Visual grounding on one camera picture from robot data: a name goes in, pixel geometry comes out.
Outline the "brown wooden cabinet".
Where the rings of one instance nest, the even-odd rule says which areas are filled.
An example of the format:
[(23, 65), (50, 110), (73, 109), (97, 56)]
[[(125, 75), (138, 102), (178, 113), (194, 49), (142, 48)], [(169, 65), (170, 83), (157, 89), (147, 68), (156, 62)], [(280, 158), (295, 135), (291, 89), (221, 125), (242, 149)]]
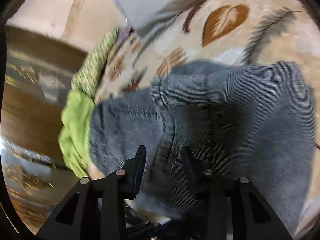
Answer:
[(7, 65), (1, 110), (1, 162), (12, 204), (37, 233), (78, 181), (58, 145), (73, 74), (86, 53), (16, 27), (4, 28)]

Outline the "cream leaf-pattern blanket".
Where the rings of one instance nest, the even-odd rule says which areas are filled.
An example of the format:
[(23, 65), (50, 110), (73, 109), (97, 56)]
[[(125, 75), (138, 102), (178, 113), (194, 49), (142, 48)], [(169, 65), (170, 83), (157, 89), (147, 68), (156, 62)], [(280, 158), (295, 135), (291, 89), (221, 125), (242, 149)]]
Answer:
[(319, 27), (299, 0), (205, 0), (149, 43), (133, 33), (114, 46), (94, 101), (144, 88), (180, 63), (296, 62), (319, 99)]

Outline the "lime green cloth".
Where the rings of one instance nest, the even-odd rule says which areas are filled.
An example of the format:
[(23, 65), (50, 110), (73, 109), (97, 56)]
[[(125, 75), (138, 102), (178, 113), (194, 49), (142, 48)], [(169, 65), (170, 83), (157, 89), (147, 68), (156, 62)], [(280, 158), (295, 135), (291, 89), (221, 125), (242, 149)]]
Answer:
[(61, 112), (63, 127), (58, 137), (65, 165), (78, 177), (87, 177), (91, 163), (89, 156), (89, 134), (91, 116), (95, 104), (89, 96), (70, 90)]

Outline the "blue denim pants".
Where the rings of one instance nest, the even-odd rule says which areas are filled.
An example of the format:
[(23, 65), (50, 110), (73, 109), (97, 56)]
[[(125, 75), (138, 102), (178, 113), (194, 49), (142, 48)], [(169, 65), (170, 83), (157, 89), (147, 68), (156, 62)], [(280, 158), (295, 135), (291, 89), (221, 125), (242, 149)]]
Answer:
[(188, 146), (220, 176), (247, 177), (295, 232), (311, 178), (315, 114), (294, 63), (179, 65), (149, 88), (98, 104), (90, 126), (89, 153), (106, 176), (146, 147), (139, 207), (180, 218), (198, 204), (182, 164)]

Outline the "green patterned quilt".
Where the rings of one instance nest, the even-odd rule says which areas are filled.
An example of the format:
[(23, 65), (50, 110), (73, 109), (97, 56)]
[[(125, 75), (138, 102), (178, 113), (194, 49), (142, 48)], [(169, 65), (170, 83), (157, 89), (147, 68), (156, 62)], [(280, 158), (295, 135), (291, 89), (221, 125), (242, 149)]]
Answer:
[(112, 28), (87, 54), (80, 69), (72, 77), (72, 90), (80, 91), (89, 97), (95, 95), (108, 55), (118, 39), (119, 30), (120, 27)]

